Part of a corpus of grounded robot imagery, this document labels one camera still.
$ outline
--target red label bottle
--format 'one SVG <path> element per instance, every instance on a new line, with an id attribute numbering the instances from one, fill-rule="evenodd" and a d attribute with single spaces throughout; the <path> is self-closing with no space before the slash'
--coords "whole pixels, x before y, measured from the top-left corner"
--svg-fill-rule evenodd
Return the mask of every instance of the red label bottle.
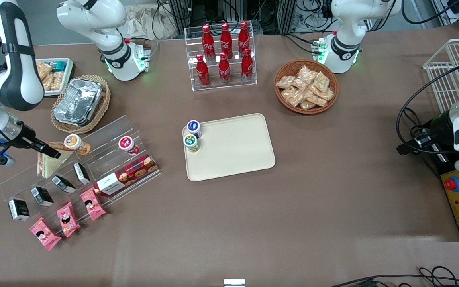
<path id="1" fill-rule="evenodd" d="M 198 72 L 199 82 L 201 82 L 202 87 L 206 88 L 210 85 L 210 75 L 208 74 L 208 66 L 205 62 L 203 62 L 202 54 L 197 54 L 196 58 L 198 60 L 196 70 Z"/>
<path id="2" fill-rule="evenodd" d="M 208 62 L 215 62 L 215 47 L 214 47 L 214 38 L 210 34 L 210 26 L 208 24 L 204 24 L 202 26 L 203 29 L 203 51 L 204 56 Z"/>
<path id="3" fill-rule="evenodd" d="M 230 25 L 226 22 L 222 24 L 222 34 L 221 34 L 221 50 L 226 53 L 228 59 L 233 58 L 233 46 L 231 43 L 231 35 L 229 32 Z"/>
<path id="4" fill-rule="evenodd" d="M 249 48 L 249 31 L 247 21 L 240 22 L 240 34 L 238 34 L 238 55 L 242 59 L 244 50 Z"/>
<path id="5" fill-rule="evenodd" d="M 219 78 L 222 85 L 227 85 L 231 81 L 230 64 L 228 63 L 225 52 L 222 51 L 219 56 L 221 57 L 221 61 L 219 62 Z"/>
<path id="6" fill-rule="evenodd" d="M 250 82 L 253 79 L 253 59 L 251 58 L 251 49 L 244 49 L 242 58 L 242 80 Z"/>

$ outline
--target red cookie box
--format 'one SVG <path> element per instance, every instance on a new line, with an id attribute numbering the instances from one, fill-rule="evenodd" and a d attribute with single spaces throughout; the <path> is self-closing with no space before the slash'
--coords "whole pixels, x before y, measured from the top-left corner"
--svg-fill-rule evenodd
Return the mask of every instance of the red cookie box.
<path id="1" fill-rule="evenodd" d="M 98 180 L 95 183 L 95 188 L 100 191 L 100 195 L 111 197 L 157 169 L 159 169 L 159 167 L 155 161 L 153 161 L 148 154 L 145 154 L 101 180 Z"/>

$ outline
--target small black box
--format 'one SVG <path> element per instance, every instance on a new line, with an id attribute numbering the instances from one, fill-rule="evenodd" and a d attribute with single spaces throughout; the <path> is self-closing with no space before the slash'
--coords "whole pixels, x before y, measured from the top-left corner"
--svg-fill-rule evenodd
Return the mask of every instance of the small black box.
<path id="1" fill-rule="evenodd" d="M 51 198 L 47 189 L 44 189 L 43 187 L 33 187 L 31 189 L 31 194 L 33 194 L 33 197 L 38 205 L 51 206 L 54 203 L 53 198 Z"/>
<path id="2" fill-rule="evenodd" d="M 8 202 L 13 220 L 26 221 L 29 218 L 29 209 L 24 200 L 12 199 Z"/>
<path id="3" fill-rule="evenodd" d="M 90 183 L 90 177 L 88 176 L 88 173 L 86 172 L 86 169 L 84 168 L 84 166 L 82 166 L 80 163 L 76 162 L 73 165 L 73 170 L 75 171 L 75 175 L 77 175 L 77 179 L 82 184 Z"/>
<path id="4" fill-rule="evenodd" d="M 75 187 L 71 184 L 68 180 L 62 178 L 61 176 L 54 176 L 53 183 L 56 184 L 62 191 L 67 193 L 73 193 L 75 191 Z"/>

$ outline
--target red button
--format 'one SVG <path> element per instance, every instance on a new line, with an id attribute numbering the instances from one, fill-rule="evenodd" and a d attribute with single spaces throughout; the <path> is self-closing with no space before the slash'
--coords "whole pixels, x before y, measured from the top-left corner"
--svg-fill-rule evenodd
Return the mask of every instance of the red button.
<path id="1" fill-rule="evenodd" d="M 458 187 L 456 180 L 454 180 L 452 178 L 446 179 L 444 181 L 444 186 L 450 191 L 453 191 L 454 189 L 457 189 L 457 187 Z"/>

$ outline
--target acrylic bottle rack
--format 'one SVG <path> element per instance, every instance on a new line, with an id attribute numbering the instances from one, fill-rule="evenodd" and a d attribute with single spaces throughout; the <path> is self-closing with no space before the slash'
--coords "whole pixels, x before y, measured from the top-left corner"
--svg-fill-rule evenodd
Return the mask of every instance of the acrylic bottle rack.
<path id="1" fill-rule="evenodd" d="M 191 85 L 193 91 L 199 90 L 208 90 L 208 89 L 217 89 L 224 87 L 235 87 L 235 86 L 245 86 L 245 85 L 255 85 L 257 83 L 257 73 L 256 73 L 256 53 L 255 53 L 255 35 L 253 32 L 253 24 L 251 21 L 247 22 L 249 31 L 249 48 L 251 49 L 251 57 L 253 58 L 253 79 L 250 82 L 244 82 L 242 80 L 242 59 L 238 55 L 238 34 L 240 33 L 240 23 L 231 22 L 229 24 L 229 30 L 232 39 L 233 47 L 233 58 L 228 59 L 230 71 L 231 71 L 231 81 L 226 85 L 222 85 L 219 80 L 219 53 L 221 52 L 221 33 L 222 28 L 221 24 L 210 25 L 210 32 L 214 38 L 214 47 L 215 47 L 215 62 L 206 62 L 208 65 L 208 72 L 210 75 L 210 86 L 204 88 L 202 87 L 201 82 L 197 76 L 196 64 L 197 64 L 197 54 L 202 54 L 204 56 L 203 45 L 202 45 L 202 36 L 203 31 L 202 27 L 189 27 L 185 28 L 185 47 L 187 50 L 187 63 L 189 64 L 189 73 L 191 76 Z"/>
<path id="2" fill-rule="evenodd" d="M 58 209 L 64 207 L 65 204 L 71 201 L 75 218 L 78 222 L 86 220 L 89 218 L 88 212 L 79 195 L 84 191 L 87 191 L 97 180 L 113 171 L 116 171 L 117 169 L 120 169 L 140 156 L 148 154 L 142 139 L 138 136 L 138 132 L 139 131 L 133 127 L 127 117 L 122 116 L 121 118 L 82 138 L 91 145 L 91 151 L 87 155 L 83 156 L 73 153 L 49 178 L 46 179 L 37 176 L 37 168 L 36 165 L 34 165 L 16 176 L 2 182 L 0 187 L 3 198 L 6 202 L 13 198 L 25 200 L 29 209 L 29 215 L 31 216 L 31 218 L 27 220 L 29 225 L 35 223 L 40 217 L 43 217 L 53 231 L 57 234 L 61 234 L 62 231 L 60 223 L 56 216 L 56 211 Z M 122 136 L 131 136 L 133 138 L 135 144 L 141 149 L 139 154 L 131 156 L 118 147 L 118 140 Z M 86 169 L 90 178 L 89 184 L 82 184 L 78 181 L 72 166 L 75 162 L 79 162 Z M 135 182 L 133 185 L 127 187 L 123 191 L 120 191 L 115 196 L 109 198 L 98 196 L 98 199 L 100 200 L 102 207 L 108 207 L 120 198 L 128 195 L 137 187 L 140 187 L 142 184 L 148 182 L 152 178 L 155 178 L 160 173 L 160 169 L 157 169 L 156 171 L 142 176 L 139 182 Z M 60 190 L 51 181 L 55 175 L 66 178 L 70 183 L 72 183 L 76 187 L 75 192 L 70 194 Z M 38 205 L 31 194 L 31 189 L 33 187 L 44 187 L 47 189 L 54 200 L 54 204 L 49 207 Z"/>

